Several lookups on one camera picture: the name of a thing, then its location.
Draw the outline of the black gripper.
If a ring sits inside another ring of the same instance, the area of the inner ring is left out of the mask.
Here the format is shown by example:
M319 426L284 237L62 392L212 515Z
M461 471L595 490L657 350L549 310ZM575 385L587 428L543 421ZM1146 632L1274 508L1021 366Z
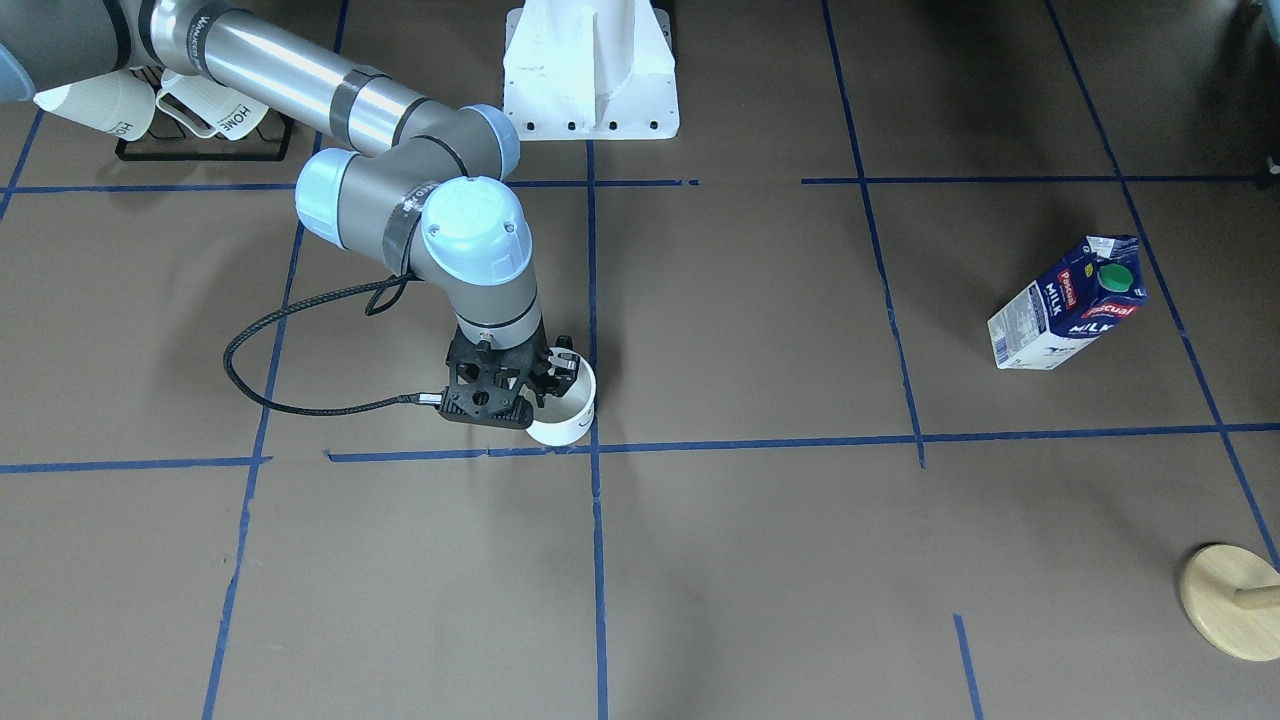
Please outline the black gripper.
M518 379L517 392L536 407L545 407L549 395L567 393L573 387L582 357L572 350L550 350L544 334L535 334L526 345L530 363Z

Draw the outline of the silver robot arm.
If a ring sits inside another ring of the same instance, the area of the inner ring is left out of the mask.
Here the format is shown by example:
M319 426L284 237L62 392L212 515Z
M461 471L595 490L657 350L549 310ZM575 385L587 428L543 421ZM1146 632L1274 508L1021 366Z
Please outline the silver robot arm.
M506 177L520 141L503 111L449 108L233 1L5 1L3 101L136 67L205 79L315 128L332 147L294 186L303 227L381 263L389 278L288 305L224 352L233 384L264 407L234 366L265 327L308 307L412 281L440 287L457 320L448 386L392 404L444 419L526 429L548 396L573 386L579 360L547 341L532 233Z

